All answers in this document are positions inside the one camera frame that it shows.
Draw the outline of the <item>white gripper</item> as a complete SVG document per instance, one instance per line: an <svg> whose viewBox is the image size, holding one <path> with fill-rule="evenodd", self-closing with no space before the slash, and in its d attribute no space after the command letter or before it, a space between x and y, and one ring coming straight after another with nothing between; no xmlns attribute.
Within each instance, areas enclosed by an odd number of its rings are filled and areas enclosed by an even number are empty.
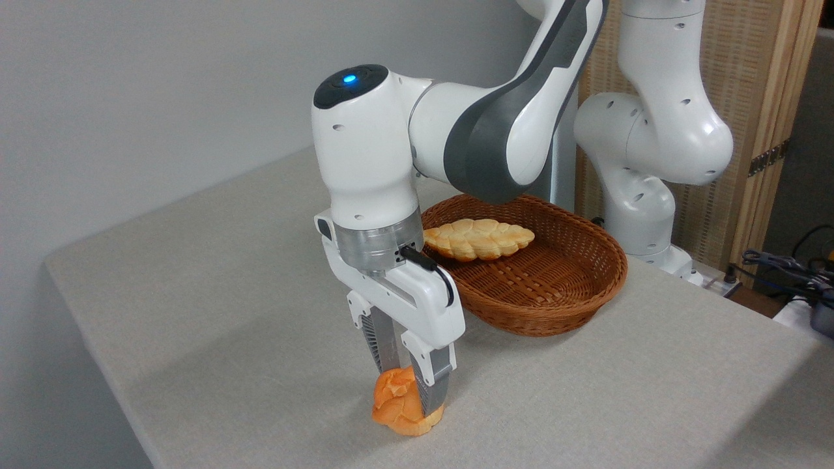
<svg viewBox="0 0 834 469"><path fill-rule="evenodd" d="M465 331L461 301L449 304L447 285L453 280L446 272L428 271L410 261L382 277L369 276L339 255L330 211L316 214L315 221L331 270L352 290L347 296L352 322L363 333L379 374L400 366L393 318L409 330L401 341L409 351L423 413L434 413L444 404L450 374L457 367L452 342Z"/></svg>

